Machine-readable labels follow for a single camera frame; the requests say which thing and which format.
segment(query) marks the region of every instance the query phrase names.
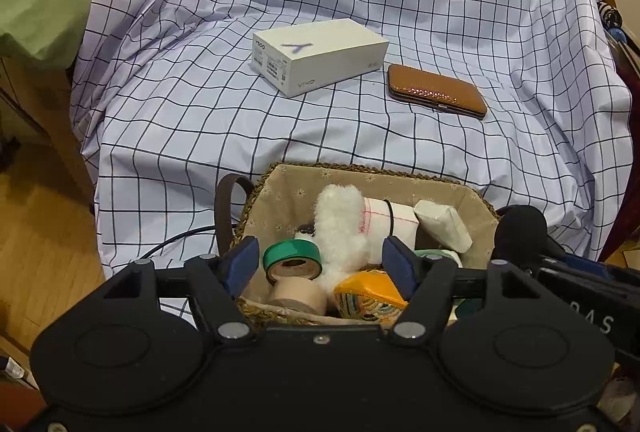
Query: white package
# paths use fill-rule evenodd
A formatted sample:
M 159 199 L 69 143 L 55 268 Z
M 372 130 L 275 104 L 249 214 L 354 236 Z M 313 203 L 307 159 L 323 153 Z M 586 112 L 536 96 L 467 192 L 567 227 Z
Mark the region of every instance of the white package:
M 420 201 L 414 213 L 426 232 L 453 251 L 465 253 L 471 247 L 469 232 L 453 206 Z
M 364 199 L 365 209 L 362 221 L 362 232 L 369 240 L 369 263 L 382 264 L 382 244 L 389 236 L 391 229 L 391 215 L 385 201 L 380 199 Z M 415 249 L 415 234 L 418 230 L 418 220 L 415 218 L 411 206 L 391 203 L 393 211 L 393 233 L 409 249 Z
M 348 18 L 254 33 L 251 66 L 287 97 L 382 67 L 388 40 Z

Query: basket handle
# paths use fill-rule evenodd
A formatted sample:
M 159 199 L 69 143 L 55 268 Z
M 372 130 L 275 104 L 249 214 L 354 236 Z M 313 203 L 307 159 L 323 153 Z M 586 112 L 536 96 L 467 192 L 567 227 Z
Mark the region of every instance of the basket handle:
M 254 184 L 239 174 L 226 174 L 218 183 L 213 221 L 216 225 L 216 240 L 218 241 L 218 254 L 220 256 L 229 251 L 234 239 L 234 231 L 231 226 L 231 193 L 235 185 L 242 187 L 247 198 L 254 191 Z

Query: leather wallet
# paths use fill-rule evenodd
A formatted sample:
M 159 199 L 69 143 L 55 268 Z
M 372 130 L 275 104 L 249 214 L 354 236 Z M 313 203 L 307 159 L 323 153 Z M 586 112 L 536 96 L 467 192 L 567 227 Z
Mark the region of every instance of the leather wallet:
M 482 94 L 471 83 L 395 63 L 386 75 L 393 98 L 477 119 L 486 115 Z

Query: white grid sheet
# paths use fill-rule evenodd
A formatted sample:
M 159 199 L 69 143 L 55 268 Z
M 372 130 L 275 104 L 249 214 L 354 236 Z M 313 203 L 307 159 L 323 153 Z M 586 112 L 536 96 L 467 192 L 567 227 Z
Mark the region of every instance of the white grid sheet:
M 249 67 L 255 30 L 346 17 L 389 39 L 382 70 L 285 98 Z M 474 83 L 487 116 L 392 99 L 390 63 Z M 539 207 L 595 259 L 632 163 L 629 109 L 594 0 L 93 0 L 71 116 L 111 275 L 212 224 L 224 174 L 275 161 L 459 179 L 496 208 Z M 156 267 L 212 249 L 213 234 L 189 237 Z

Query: phone box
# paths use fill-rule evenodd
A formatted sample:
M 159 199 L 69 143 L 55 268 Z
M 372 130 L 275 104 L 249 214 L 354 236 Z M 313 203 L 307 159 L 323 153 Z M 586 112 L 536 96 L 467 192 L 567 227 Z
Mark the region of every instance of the phone box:
M 287 97 L 378 70 L 388 40 L 348 18 L 254 33 L 251 66 Z

